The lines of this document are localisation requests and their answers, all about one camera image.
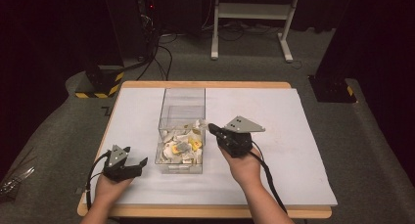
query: electrical cable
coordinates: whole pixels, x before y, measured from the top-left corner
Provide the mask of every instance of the electrical cable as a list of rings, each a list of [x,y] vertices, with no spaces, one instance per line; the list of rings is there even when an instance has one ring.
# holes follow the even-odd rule
[[[158,66],[159,66],[159,71],[160,71],[160,74],[161,74],[161,79],[162,80],[164,80],[164,77],[165,76],[167,76],[167,74],[165,73],[165,71],[164,71],[164,69],[162,68],[162,65],[159,63],[159,61],[158,60],[156,60],[156,58],[155,58],[155,61],[156,61],[156,63],[158,64]]]
[[[281,206],[281,208],[287,213],[286,207],[284,207],[283,202],[281,201],[280,197],[278,196],[277,191],[275,190],[274,182],[273,182],[273,179],[272,179],[271,172],[269,171],[268,165],[266,165],[265,161],[262,160],[259,156],[257,156],[253,152],[249,151],[248,153],[251,156],[253,156],[254,158],[256,158],[259,161],[259,163],[262,165],[263,169],[265,170],[266,180],[268,181],[268,186],[269,186],[269,189],[272,192],[272,195],[274,195],[275,200],[278,202],[278,204]]]
[[[166,34],[166,35],[162,35],[161,37],[167,37],[167,36],[170,36],[170,35],[173,35],[173,34]],[[178,34],[176,32],[174,32],[174,38],[172,40],[164,41],[164,42],[159,42],[159,44],[168,44],[168,43],[171,43],[171,42],[175,41],[177,39],[177,37],[178,37]]]
[[[171,70],[171,63],[173,63],[173,56],[171,55],[171,52],[167,48],[165,48],[164,46],[159,46],[159,47],[164,49],[165,51],[167,51],[168,55],[170,56],[170,62],[168,64],[167,74],[165,76],[165,80],[168,80],[168,75],[170,74],[170,70]]]
[[[88,179],[86,180],[86,185],[85,185],[86,205],[88,207],[88,210],[92,206],[92,202],[91,202],[91,179],[92,179],[92,173],[94,172],[94,169],[95,169],[95,166],[97,165],[97,163],[102,158],[109,157],[110,155],[111,155],[111,151],[107,151],[106,153],[102,154],[100,157],[97,158],[97,160],[95,160],[94,164],[92,164],[91,170],[89,170]]]

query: wooden table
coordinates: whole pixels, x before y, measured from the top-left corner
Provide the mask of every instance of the wooden table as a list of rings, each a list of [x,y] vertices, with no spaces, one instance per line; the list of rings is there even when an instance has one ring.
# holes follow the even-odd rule
[[[291,88],[287,82],[241,82],[241,81],[126,81],[122,88]],[[84,216],[87,205],[85,193],[79,202],[77,212]],[[286,205],[291,218],[328,218],[332,214],[329,205]],[[186,217],[186,218],[251,218],[247,205],[154,205],[116,204],[110,216],[118,217]]]

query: table edge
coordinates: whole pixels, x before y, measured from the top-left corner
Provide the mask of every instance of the table edge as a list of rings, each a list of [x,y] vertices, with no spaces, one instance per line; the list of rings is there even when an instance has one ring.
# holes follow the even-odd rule
[[[125,81],[122,88],[291,88],[288,82],[271,81]]]

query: clear plastic box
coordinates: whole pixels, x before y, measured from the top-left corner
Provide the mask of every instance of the clear plastic box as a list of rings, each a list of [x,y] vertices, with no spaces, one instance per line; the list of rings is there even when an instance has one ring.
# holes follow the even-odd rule
[[[167,88],[161,107],[156,165],[161,173],[203,172],[204,88]]]

